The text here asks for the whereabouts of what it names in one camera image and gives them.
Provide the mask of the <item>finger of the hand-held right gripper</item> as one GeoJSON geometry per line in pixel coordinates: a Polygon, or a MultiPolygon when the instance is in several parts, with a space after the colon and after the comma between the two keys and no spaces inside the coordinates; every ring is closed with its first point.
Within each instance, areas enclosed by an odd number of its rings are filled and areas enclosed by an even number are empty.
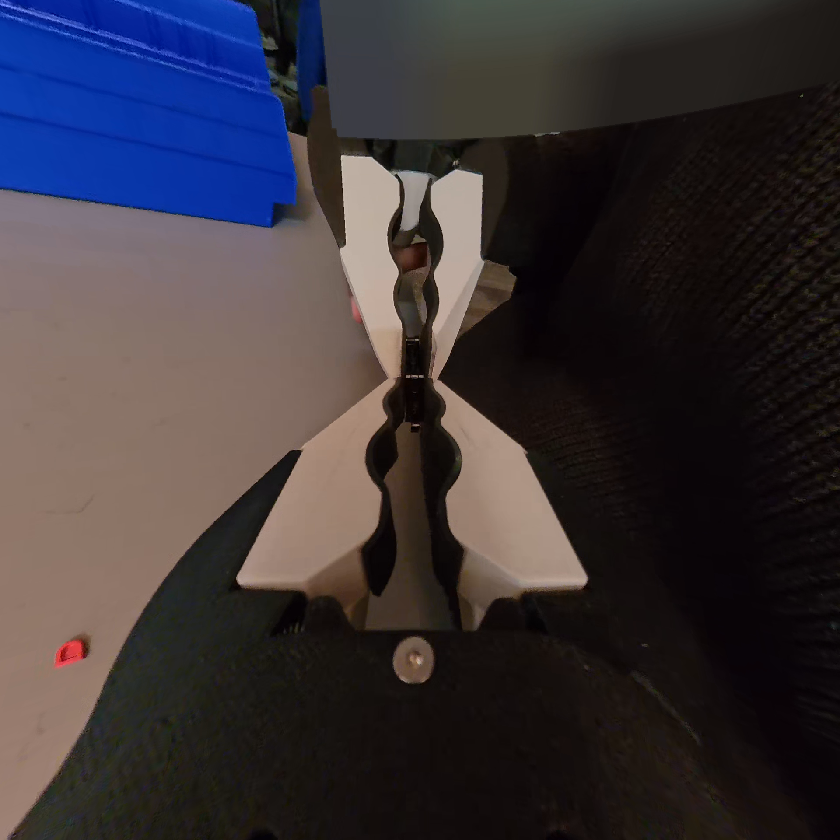
{"type": "Polygon", "coordinates": [[[400,271],[390,232],[402,208],[401,184],[374,158],[340,159],[344,245],[340,258],[364,329],[385,376],[402,371],[403,324],[395,304],[400,271]]]}
{"type": "Polygon", "coordinates": [[[440,377],[484,265],[481,254],[482,175],[450,171],[427,189],[425,337],[429,375],[440,377]]]}

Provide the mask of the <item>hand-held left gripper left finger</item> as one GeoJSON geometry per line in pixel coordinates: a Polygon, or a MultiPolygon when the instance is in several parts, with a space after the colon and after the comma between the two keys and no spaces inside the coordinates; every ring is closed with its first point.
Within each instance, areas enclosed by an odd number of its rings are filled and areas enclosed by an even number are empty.
{"type": "Polygon", "coordinates": [[[242,589],[297,592],[336,600],[364,622],[396,561],[385,477],[397,461],[403,404],[385,381],[303,445],[250,548],[242,589]]]}

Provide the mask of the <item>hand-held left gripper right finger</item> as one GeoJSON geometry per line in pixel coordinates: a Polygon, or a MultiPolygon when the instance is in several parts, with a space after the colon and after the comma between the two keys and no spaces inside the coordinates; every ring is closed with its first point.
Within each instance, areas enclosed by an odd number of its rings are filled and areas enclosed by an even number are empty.
{"type": "Polygon", "coordinates": [[[478,628],[500,599],[587,586],[526,450],[441,382],[425,391],[425,504],[457,627],[478,628]]]}

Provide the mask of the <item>thin black lego assembly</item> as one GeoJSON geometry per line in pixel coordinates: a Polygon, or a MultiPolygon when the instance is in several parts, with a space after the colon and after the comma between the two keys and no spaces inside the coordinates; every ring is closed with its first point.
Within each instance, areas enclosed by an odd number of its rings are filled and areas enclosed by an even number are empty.
{"type": "Polygon", "coordinates": [[[402,347],[402,399],[404,422],[418,434],[424,420],[426,368],[422,337],[407,336],[402,347]]]}

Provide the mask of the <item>blue hanging cloth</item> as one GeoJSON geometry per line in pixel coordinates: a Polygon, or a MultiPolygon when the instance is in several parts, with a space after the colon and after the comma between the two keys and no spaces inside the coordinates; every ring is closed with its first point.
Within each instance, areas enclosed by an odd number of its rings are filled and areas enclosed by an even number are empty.
{"type": "Polygon", "coordinates": [[[320,1],[300,1],[297,17],[297,94],[301,119],[309,124],[312,92],[327,85],[320,1]]]}

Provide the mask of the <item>nested blue storage bins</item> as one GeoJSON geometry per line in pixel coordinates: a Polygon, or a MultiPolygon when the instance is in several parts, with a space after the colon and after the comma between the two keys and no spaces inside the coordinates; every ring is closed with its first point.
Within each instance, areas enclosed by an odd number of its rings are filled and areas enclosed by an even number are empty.
{"type": "Polygon", "coordinates": [[[256,12],[1,2],[1,186],[273,226],[298,179],[256,12]]]}

